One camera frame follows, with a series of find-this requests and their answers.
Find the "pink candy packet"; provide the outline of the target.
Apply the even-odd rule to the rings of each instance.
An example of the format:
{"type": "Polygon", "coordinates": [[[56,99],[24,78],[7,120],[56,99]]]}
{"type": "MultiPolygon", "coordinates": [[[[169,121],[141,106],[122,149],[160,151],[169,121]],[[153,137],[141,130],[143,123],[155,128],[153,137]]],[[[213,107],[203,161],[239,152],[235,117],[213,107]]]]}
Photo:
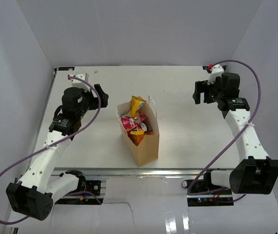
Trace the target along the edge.
{"type": "Polygon", "coordinates": [[[145,114],[143,114],[142,112],[139,112],[139,118],[140,118],[141,122],[148,119],[148,117],[145,114]]]}

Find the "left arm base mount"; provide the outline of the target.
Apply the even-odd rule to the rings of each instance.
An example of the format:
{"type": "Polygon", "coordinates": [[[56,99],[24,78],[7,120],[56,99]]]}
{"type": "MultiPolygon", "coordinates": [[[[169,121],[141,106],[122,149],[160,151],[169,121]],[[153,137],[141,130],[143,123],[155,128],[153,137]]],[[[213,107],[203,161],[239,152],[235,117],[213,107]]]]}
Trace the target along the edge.
{"type": "Polygon", "coordinates": [[[84,191],[88,191],[98,196],[101,192],[101,181],[100,180],[85,180],[82,182],[82,188],[84,191]]]}

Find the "small yellow snack packet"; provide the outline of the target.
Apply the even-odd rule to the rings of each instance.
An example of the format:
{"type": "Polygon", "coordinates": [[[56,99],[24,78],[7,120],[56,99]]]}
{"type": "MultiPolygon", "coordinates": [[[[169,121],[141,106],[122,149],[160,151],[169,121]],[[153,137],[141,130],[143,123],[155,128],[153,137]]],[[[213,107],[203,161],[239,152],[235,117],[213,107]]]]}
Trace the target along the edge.
{"type": "Polygon", "coordinates": [[[132,96],[131,101],[130,101],[130,110],[126,113],[127,117],[139,117],[139,109],[142,107],[142,105],[146,103],[146,100],[137,97],[137,96],[132,96]]]}

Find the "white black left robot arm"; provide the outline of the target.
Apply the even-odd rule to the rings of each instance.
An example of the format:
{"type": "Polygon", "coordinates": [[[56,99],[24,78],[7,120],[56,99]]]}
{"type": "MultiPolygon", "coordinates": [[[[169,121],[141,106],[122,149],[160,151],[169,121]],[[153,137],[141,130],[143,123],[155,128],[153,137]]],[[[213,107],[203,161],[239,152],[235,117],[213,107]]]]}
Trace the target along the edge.
{"type": "Polygon", "coordinates": [[[108,94],[100,84],[94,85],[99,97],[94,97],[87,87],[70,87],[64,91],[62,104],[56,109],[45,140],[44,151],[36,156],[30,168],[16,183],[6,188],[12,210],[44,220],[53,204],[69,193],[82,194],[86,189],[84,174],[78,170],[61,173],[50,182],[50,176],[65,149],[81,127],[81,120],[88,110],[105,108],[108,94]]]}

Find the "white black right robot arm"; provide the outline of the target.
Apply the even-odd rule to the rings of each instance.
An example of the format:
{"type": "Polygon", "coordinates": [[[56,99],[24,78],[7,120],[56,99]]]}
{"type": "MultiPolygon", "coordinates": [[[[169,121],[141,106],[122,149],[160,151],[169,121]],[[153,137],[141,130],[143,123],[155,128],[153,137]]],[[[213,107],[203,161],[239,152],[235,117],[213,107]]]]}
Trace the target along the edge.
{"type": "Polygon", "coordinates": [[[208,170],[204,174],[203,190],[212,195],[220,187],[235,194],[270,194],[278,177],[278,160],[271,159],[256,134],[250,107],[239,97],[240,76],[222,73],[212,81],[195,83],[193,99],[196,104],[217,103],[229,125],[239,153],[239,164],[233,170],[208,170]]]}

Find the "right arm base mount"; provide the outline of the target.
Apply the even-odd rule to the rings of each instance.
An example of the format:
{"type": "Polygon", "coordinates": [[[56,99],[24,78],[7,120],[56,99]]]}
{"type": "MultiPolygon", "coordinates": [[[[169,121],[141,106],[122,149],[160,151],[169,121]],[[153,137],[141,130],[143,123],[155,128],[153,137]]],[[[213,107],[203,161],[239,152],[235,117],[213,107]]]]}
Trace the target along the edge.
{"type": "Polygon", "coordinates": [[[201,194],[220,188],[221,186],[208,187],[203,179],[199,179],[190,190],[193,195],[187,195],[188,207],[233,206],[233,196],[229,189],[201,194]]]}

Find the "yellow M&M's packet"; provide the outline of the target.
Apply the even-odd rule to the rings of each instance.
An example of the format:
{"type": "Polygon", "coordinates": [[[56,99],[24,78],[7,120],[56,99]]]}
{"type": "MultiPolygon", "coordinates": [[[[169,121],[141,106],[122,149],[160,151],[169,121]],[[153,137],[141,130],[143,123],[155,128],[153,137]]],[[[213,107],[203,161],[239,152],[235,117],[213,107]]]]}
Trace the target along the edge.
{"type": "Polygon", "coordinates": [[[144,130],[141,128],[134,128],[130,131],[131,135],[139,136],[144,134],[144,130]]]}

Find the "orange yellow snack multipack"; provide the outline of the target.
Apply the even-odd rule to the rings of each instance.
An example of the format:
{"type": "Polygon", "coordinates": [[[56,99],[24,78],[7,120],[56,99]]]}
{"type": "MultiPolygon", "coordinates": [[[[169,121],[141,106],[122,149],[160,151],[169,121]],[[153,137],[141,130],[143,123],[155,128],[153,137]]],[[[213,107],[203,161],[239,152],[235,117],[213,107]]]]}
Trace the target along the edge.
{"type": "Polygon", "coordinates": [[[133,134],[128,134],[128,137],[131,139],[134,145],[138,146],[142,140],[144,139],[145,136],[149,136],[151,133],[147,132],[142,135],[133,135],[133,134]]]}

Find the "magenta small snack packet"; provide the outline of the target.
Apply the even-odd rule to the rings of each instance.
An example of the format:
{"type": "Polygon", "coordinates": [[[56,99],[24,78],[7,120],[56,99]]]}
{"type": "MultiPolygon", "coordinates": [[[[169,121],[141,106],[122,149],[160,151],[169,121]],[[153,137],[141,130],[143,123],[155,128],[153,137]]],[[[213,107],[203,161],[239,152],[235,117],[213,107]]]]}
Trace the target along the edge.
{"type": "Polygon", "coordinates": [[[136,128],[140,124],[141,120],[140,120],[140,118],[137,118],[137,117],[129,117],[126,115],[122,115],[121,122],[122,122],[124,129],[127,132],[129,132],[129,131],[132,131],[134,128],[136,128]]]}

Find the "dark brown M&M's packet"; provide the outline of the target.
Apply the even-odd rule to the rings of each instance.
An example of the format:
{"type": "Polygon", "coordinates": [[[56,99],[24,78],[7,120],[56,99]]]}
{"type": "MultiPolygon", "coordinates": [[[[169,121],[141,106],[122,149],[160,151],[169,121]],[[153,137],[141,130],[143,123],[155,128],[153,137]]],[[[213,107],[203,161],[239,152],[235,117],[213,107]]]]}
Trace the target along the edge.
{"type": "Polygon", "coordinates": [[[148,133],[148,132],[153,131],[152,127],[150,126],[150,124],[147,121],[142,121],[140,123],[140,127],[144,131],[144,133],[148,133]]]}

